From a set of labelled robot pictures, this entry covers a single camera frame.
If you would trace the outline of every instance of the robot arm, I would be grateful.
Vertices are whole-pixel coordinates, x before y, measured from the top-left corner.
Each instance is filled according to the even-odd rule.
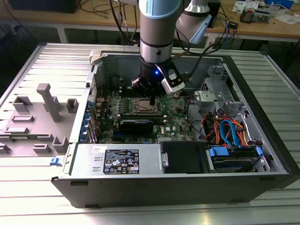
[[[135,0],[121,0],[125,3]],[[141,71],[132,88],[155,98],[185,87],[171,60],[175,28],[190,41],[199,43],[211,19],[208,0],[139,0]]]

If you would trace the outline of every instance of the blue cable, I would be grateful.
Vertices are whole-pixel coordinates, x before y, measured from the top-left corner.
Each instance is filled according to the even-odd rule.
[[[239,142],[239,139],[236,136],[234,125],[229,120],[223,120],[220,124],[220,134],[221,134],[222,139],[229,145],[230,148],[232,147],[230,141],[227,140],[226,137],[223,134],[223,125],[225,123],[228,123],[230,125],[231,131],[232,131],[232,137],[233,137],[233,141],[234,141],[235,146],[240,147],[240,142]]]
[[[227,23],[226,23],[225,20],[223,20],[221,18],[217,18],[217,19],[221,20],[225,24],[225,26],[226,26],[227,35],[225,37],[224,44],[222,44],[222,48],[223,48],[223,46],[225,46],[227,44],[227,40],[228,40],[228,36],[229,36],[229,29],[228,29],[228,25],[227,25]]]

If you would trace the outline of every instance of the motherboard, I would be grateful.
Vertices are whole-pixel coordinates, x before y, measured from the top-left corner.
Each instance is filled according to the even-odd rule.
[[[160,143],[191,141],[185,97],[165,95],[154,105],[130,90],[109,92],[97,99],[98,143]]]

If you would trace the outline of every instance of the black ring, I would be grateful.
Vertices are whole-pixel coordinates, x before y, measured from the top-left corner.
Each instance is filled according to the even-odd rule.
[[[184,10],[183,14],[189,15],[189,16],[192,16],[192,17],[206,17],[210,13],[209,12],[207,12],[207,13],[193,13],[193,12],[188,12],[188,11]]]
[[[171,42],[169,42],[167,44],[164,44],[164,45],[153,45],[153,44],[150,44],[150,43],[147,43],[147,42],[143,41],[142,39],[141,39],[141,42],[143,42],[145,45],[147,45],[149,47],[153,47],[153,48],[164,48],[164,47],[170,46],[173,43],[173,41],[171,41]]]

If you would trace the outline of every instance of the warning label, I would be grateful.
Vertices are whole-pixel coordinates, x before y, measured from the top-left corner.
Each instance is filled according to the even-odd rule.
[[[106,150],[104,174],[138,174],[139,150]]]

